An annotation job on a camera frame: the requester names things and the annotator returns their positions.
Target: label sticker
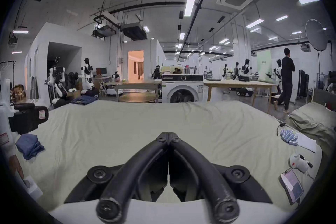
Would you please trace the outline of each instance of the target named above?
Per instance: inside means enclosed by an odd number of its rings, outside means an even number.
[[[9,142],[7,133],[0,134],[0,146]]]
[[[39,118],[40,118],[40,120],[44,120],[45,119],[45,111],[44,110],[40,110],[39,111]]]
[[[281,174],[281,179],[282,181],[285,183],[286,187],[292,191],[293,190],[293,186],[292,184],[289,182],[289,180],[287,179],[287,177],[284,176],[284,174]]]

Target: phone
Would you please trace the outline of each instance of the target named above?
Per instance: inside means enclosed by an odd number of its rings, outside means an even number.
[[[293,169],[289,168],[279,176],[280,184],[286,191],[290,205],[293,205],[303,194],[303,188]]]

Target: person's hand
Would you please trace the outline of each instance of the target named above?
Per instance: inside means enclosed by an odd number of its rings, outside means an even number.
[[[23,171],[17,156],[16,155],[11,156],[8,162],[11,173],[14,175],[15,172],[17,171],[23,180]]]

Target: round table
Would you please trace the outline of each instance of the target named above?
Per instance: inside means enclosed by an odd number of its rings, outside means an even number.
[[[156,94],[151,92],[130,92],[119,97],[120,102],[127,103],[147,103],[155,99]]]

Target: washing machine door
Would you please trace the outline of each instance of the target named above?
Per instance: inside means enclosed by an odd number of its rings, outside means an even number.
[[[196,90],[188,85],[178,85],[170,90],[167,95],[168,103],[198,102]]]

